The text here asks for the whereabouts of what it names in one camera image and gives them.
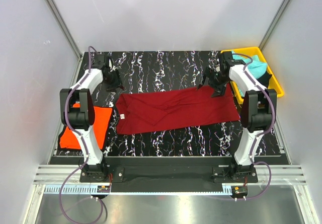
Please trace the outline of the dark red polo shirt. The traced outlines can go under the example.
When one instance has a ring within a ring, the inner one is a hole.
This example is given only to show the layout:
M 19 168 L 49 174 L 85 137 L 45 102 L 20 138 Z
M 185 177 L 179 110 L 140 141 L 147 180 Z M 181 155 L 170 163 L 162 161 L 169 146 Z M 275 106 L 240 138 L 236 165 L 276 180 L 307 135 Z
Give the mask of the dark red polo shirt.
M 213 88 L 121 94 L 116 102 L 117 133 L 132 135 L 239 121 L 230 88 L 213 97 Z

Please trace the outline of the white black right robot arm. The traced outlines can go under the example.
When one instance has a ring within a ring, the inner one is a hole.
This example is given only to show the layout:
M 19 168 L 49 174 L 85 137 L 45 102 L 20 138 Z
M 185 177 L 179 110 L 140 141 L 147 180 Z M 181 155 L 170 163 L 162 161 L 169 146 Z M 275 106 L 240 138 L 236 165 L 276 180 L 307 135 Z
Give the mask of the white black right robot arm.
M 277 93 L 260 84 L 247 65 L 235 60 L 224 62 L 220 71 L 207 67 L 197 89 L 205 84 L 206 79 L 209 79 L 209 86 L 214 88 L 212 97 L 223 96 L 229 81 L 234 81 L 244 93 L 240 112 L 243 132 L 239 146 L 224 174 L 232 181 L 243 181 L 253 174 L 254 165 L 257 164 L 254 162 L 256 149 L 263 135 L 270 132 L 274 126 Z

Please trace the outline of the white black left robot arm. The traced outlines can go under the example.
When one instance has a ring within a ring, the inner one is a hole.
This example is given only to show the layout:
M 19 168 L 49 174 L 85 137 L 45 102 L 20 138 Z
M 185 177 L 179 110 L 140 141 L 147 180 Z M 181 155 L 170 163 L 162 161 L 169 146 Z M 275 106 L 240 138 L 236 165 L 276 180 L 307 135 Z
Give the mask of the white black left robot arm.
M 106 54 L 89 54 L 89 69 L 72 87 L 60 90 L 61 122 L 76 137 L 84 156 L 79 166 L 90 181 L 103 182 L 111 176 L 95 133 L 95 110 L 91 94 L 104 83 L 107 92 L 124 89 L 114 60 Z

